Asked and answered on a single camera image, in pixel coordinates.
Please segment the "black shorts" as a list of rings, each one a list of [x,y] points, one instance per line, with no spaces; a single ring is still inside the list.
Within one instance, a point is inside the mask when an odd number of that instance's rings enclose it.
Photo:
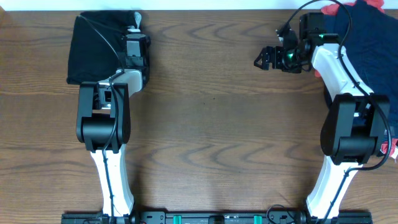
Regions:
[[[74,23],[67,83],[105,80],[121,68],[127,27],[137,11],[85,11]]]

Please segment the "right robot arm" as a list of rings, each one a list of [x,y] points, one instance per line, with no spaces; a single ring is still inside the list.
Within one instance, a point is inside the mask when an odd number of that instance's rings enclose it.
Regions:
[[[280,45],[264,47],[254,65],[287,73],[314,69],[329,102],[320,133],[322,169],[305,210],[292,215],[292,223],[371,223],[369,212],[342,212],[340,203],[355,174],[368,169],[383,141],[392,141],[390,102],[362,81],[347,56],[345,37],[328,32],[324,21],[322,13],[310,12],[300,17],[298,32],[285,23],[276,31]]]

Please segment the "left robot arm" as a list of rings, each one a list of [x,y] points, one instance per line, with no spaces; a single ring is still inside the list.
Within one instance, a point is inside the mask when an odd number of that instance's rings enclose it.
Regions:
[[[95,161],[103,191],[101,223],[129,223],[134,197],[128,186],[125,151],[131,133],[130,97],[149,81],[149,36],[126,35],[124,63],[116,73],[80,85],[76,135]]]

